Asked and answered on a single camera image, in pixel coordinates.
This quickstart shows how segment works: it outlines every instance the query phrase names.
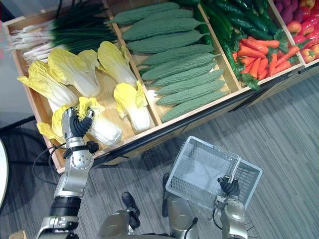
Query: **robotic hand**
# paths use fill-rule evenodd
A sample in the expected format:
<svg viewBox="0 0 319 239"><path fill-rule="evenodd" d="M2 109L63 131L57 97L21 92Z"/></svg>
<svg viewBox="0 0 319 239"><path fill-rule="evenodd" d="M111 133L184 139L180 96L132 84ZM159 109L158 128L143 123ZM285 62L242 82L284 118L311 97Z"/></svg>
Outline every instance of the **robotic hand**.
<svg viewBox="0 0 319 239"><path fill-rule="evenodd" d="M98 144L83 137L92 125L94 112L88 109L86 117L79 121L74 108L65 111L62 130L67 150L64 153L65 173L61 176L54 193L50 214L43 219L37 239L78 239L73 233L77 228L77 217L89 170L93 165L92 153Z"/></svg>
<svg viewBox="0 0 319 239"><path fill-rule="evenodd" d="M223 239L247 239L245 207L238 200L240 194L238 180L234 179L232 183L228 183L228 179L226 176L218 179L221 189L227 195L226 198L217 197L217 203L222 202L225 205L220 217L222 236Z"/></svg>

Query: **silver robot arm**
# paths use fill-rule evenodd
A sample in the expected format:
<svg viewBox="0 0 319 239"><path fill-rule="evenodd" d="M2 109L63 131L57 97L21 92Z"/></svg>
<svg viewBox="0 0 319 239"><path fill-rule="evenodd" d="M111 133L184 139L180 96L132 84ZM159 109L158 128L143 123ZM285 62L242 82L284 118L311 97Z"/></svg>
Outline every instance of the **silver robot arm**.
<svg viewBox="0 0 319 239"><path fill-rule="evenodd" d="M67 148L64 153L65 172L59 180L49 216L43 219L37 239L78 239L73 231L79 224L77 215L93 165L91 152L98 149L98 144L87 145L83 140L92 125L93 116L94 112L88 109L86 117L79 121L72 107L63 115L62 130Z"/></svg>

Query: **gray carpet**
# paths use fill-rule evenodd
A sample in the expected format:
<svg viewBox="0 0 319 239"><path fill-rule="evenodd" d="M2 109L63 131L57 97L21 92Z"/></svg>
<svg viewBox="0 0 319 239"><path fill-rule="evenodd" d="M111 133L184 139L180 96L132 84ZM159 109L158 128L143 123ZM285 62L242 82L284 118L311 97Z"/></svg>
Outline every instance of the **gray carpet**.
<svg viewBox="0 0 319 239"><path fill-rule="evenodd" d="M182 143L194 135L263 169L246 215L247 226L255 225L250 236L319 238L318 80L312 77L250 108L215 118L117 167L91 171L77 234L94 238L105 217L123 208L120 196L124 191L133 194L141 209L142 225L137 233L168 233L168 220L161 217L161 178ZM11 161L32 161L43 149L35 142L37 138L43 142L35 122L1 138ZM57 181L47 166L37 166L37 172ZM32 239L48 213L47 202L55 187L34 179L30 166L12 163L10 173L0 212L0 238L25 229ZM202 239L221 238L221 232L201 214L199 226Z"/></svg>

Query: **white basket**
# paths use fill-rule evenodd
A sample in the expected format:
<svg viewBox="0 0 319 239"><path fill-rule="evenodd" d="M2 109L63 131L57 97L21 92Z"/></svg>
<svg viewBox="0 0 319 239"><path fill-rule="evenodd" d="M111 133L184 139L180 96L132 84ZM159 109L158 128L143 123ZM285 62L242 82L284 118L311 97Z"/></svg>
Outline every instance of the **white basket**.
<svg viewBox="0 0 319 239"><path fill-rule="evenodd" d="M262 170L237 154L190 136L179 151L170 171L166 190L212 210L217 195L224 196L217 179L238 179L239 200L248 207Z"/></svg>

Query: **carrot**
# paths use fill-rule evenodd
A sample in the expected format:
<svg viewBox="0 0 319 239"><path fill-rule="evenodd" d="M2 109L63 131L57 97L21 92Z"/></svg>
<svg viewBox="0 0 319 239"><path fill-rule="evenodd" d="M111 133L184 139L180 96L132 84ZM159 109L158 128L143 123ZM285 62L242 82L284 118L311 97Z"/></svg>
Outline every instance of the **carrot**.
<svg viewBox="0 0 319 239"><path fill-rule="evenodd" d="M260 60L261 60L261 58L258 58L256 61L254 61L253 66L249 71L249 73L255 78L257 78L257 72L258 72Z"/></svg>
<svg viewBox="0 0 319 239"><path fill-rule="evenodd" d="M255 58L262 58L265 59L266 56L261 53L260 51L256 51L254 49L251 49L247 46L241 46L240 50L237 52L238 56L249 56L249 57L255 57Z"/></svg>
<svg viewBox="0 0 319 239"><path fill-rule="evenodd" d="M277 53L271 54L271 61L269 62L269 69L268 69L269 76L272 76L274 74L277 59L278 59Z"/></svg>
<svg viewBox="0 0 319 239"><path fill-rule="evenodd" d="M278 58L280 58L284 55L284 53L281 50L278 50L277 55L278 55Z"/></svg>
<svg viewBox="0 0 319 239"><path fill-rule="evenodd" d="M241 61L242 63L245 64L245 66L250 65L251 63L253 63L253 61L256 60L256 58L254 57L247 57L247 58L243 58Z"/></svg>
<svg viewBox="0 0 319 239"><path fill-rule="evenodd" d="M251 40L251 41L253 40L260 45L270 46L272 48L277 48L280 44L280 41L277 41L277 40L268 40L268 41L256 40L256 39L252 38L251 36L248 37L248 40Z"/></svg>
<svg viewBox="0 0 319 239"><path fill-rule="evenodd" d="M266 75L268 73L268 70L267 68L264 69L263 73L261 73L260 75L257 76L258 80L261 81L261 80L264 80Z"/></svg>
<svg viewBox="0 0 319 239"><path fill-rule="evenodd" d="M267 55L268 53L268 47L257 43L255 40L249 40L249 39L243 38L241 39L240 42L243 43L245 46L248 46L256 51L260 51L264 55Z"/></svg>
<svg viewBox="0 0 319 239"><path fill-rule="evenodd" d="M297 46L292 46L291 48L289 48L289 52L287 54L284 54L282 57L280 57L276 63L275 66L279 66L282 63L284 63L285 61L287 61L290 57L294 56L297 54L297 52L299 52L299 47Z"/></svg>
<svg viewBox="0 0 319 239"><path fill-rule="evenodd" d="M260 64L259 64L259 67L258 67L258 72L257 72L258 75L260 75L261 73L264 72L267 64L268 64L268 59L267 58L266 59L262 59L260 61Z"/></svg>
<svg viewBox="0 0 319 239"><path fill-rule="evenodd" d="M253 65L254 63L249 64L248 66L246 66L245 70L243 70L241 73L249 73Z"/></svg>
<svg viewBox="0 0 319 239"><path fill-rule="evenodd" d="M289 67L291 67L291 63L290 61L285 61L283 63L281 63L279 66L277 66L274 70L274 74L277 74L283 70L288 69Z"/></svg>
<svg viewBox="0 0 319 239"><path fill-rule="evenodd" d="M235 59L235 62L237 62L237 51L235 51L235 52L233 53L233 57L234 57L234 59Z"/></svg>

